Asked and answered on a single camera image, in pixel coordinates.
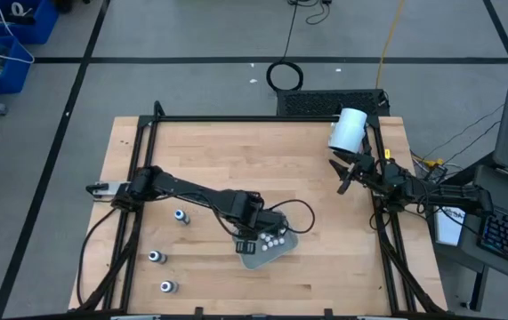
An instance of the white paper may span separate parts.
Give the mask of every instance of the white paper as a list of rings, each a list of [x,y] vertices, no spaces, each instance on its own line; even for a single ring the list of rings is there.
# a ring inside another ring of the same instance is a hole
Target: white paper
[[[454,207],[441,207],[441,209],[445,210],[455,221],[464,223],[465,212],[463,210]],[[445,213],[439,211],[435,215],[435,227],[435,240],[438,244],[457,246],[461,235],[461,225],[453,222]]]

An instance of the wooden table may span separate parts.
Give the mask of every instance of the wooden table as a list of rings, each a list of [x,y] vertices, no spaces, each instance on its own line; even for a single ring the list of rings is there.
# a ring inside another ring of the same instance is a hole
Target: wooden table
[[[116,118],[101,180],[126,179],[136,124],[136,117]],[[402,119],[381,118],[381,126],[391,156],[413,171]],[[146,204],[128,312],[192,314],[204,307],[210,315],[322,315],[332,308],[336,315],[389,315],[378,238],[368,226],[370,191],[353,183],[344,196],[336,194],[340,182],[327,161],[330,131],[330,123],[160,123],[153,164],[209,188],[260,191],[267,206],[305,200],[317,220],[292,252],[251,271],[211,211],[177,199]],[[143,145],[140,165],[144,150]],[[189,214],[189,226],[174,219],[176,209]],[[90,227],[108,211],[109,204],[94,204]],[[310,223],[302,205],[286,204],[283,211],[294,228]],[[85,297],[109,268],[118,216],[103,223],[87,245]],[[411,272],[447,308],[425,221],[401,213],[400,225]],[[150,262],[151,250],[168,254],[168,262]],[[401,293],[395,269],[394,279]],[[179,291],[162,293],[165,280],[177,282]],[[123,275],[117,279],[114,306],[122,285]],[[399,294],[400,308],[406,307],[403,297]],[[70,307],[76,305],[72,294]]]

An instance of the gray concrete floor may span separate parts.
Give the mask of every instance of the gray concrete floor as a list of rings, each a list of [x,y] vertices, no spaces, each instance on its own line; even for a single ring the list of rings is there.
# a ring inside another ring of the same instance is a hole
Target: gray concrete floor
[[[508,35],[508,2],[493,1]],[[300,8],[289,54],[378,57],[396,12],[395,0],[334,1],[328,20],[308,26],[318,8]],[[76,2],[49,42],[30,46],[38,57],[82,57],[101,0]],[[112,0],[94,57],[279,56],[293,8],[286,1]],[[407,0],[389,57],[507,58],[480,0]],[[86,184],[100,175],[115,116],[151,112],[161,100],[169,115],[273,115],[268,64],[91,64],[79,93],[38,221],[4,316],[66,310],[91,211]],[[367,89],[376,64],[302,64],[303,89]],[[0,116],[0,283],[27,215],[78,65],[35,64],[20,94],[2,95]],[[276,69],[280,86],[295,81]],[[508,64],[387,64],[382,88],[403,116],[411,148],[425,155],[504,102]],[[500,118],[491,116],[433,154],[449,158]],[[468,165],[490,152],[496,130],[454,162]],[[474,274],[439,259],[449,308],[460,314],[508,318],[508,277],[492,272],[483,310],[459,306]]]

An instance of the blue crate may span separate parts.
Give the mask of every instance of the blue crate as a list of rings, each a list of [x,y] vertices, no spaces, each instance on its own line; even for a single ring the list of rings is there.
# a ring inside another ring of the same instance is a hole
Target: blue crate
[[[10,57],[26,61],[31,60],[30,56],[13,36],[0,36],[0,45],[10,48]],[[30,65],[28,63],[7,60],[4,63],[3,73],[0,75],[0,94],[21,92],[29,68]]]
[[[24,8],[35,8],[34,19],[36,23],[31,26],[9,24],[14,36],[16,36],[22,44],[45,44],[52,33],[58,12],[51,0],[15,0],[22,4]],[[0,0],[1,9],[11,7],[13,0]],[[9,36],[10,34],[0,23],[0,36]]]

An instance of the black floor line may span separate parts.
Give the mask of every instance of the black floor line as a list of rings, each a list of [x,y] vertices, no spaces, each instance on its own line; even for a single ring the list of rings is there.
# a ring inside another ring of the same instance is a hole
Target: black floor line
[[[209,63],[272,63],[281,57],[93,57],[89,63],[93,64],[209,64]],[[36,58],[36,63],[80,63],[81,58],[45,57]],[[346,64],[376,64],[380,57],[287,57],[287,61],[295,63],[346,63]],[[437,58],[437,57],[389,57],[385,64],[508,64],[508,58]]]
[[[495,7],[491,3],[491,0],[483,0],[483,4],[485,5],[485,8],[487,8],[488,15],[495,25],[496,33],[498,33],[499,37],[501,38],[504,49],[508,54],[508,35],[506,35],[506,31],[504,31],[503,23],[501,22],[501,19],[499,19]]]
[[[104,0],[101,3],[100,13],[98,14],[97,20],[95,21],[95,25],[93,26],[90,40],[87,44],[87,47],[85,48],[84,57],[82,58],[79,70],[77,71],[76,80],[74,81],[74,84],[72,85],[71,91],[69,93],[68,101],[66,102],[66,107],[62,112],[60,124],[58,124],[58,129],[54,136],[52,146],[50,147],[50,152],[48,153],[46,163],[44,164],[44,169],[42,170],[40,181],[38,182],[36,192],[34,193],[34,196],[32,198],[32,203],[30,204],[30,208],[28,209],[28,214],[26,216],[26,219],[24,220],[24,225],[22,227],[22,230],[20,231],[19,240],[16,243],[14,252],[12,253],[11,262],[9,263],[8,269],[4,274],[4,279],[0,288],[0,319],[2,319],[3,317],[6,305],[8,304],[8,300],[11,296],[11,291],[14,286],[14,282],[16,281],[16,277],[20,270],[20,265],[26,252],[28,242],[30,240],[30,237],[32,236],[32,231],[34,229],[36,219],[40,212],[40,206],[42,205],[44,195],[46,194],[46,190],[48,189],[48,182],[52,177],[52,172],[54,166],[56,165],[56,159],[58,158],[61,144],[64,140],[64,135],[66,134],[66,130],[68,129],[69,119],[71,118],[72,112],[74,111],[77,96],[80,92],[82,83],[84,81],[85,71],[87,70],[87,66],[89,64],[89,58],[93,54],[93,48],[95,47],[95,43],[101,31],[101,25],[103,24],[105,14],[107,13],[109,1],[110,0]]]

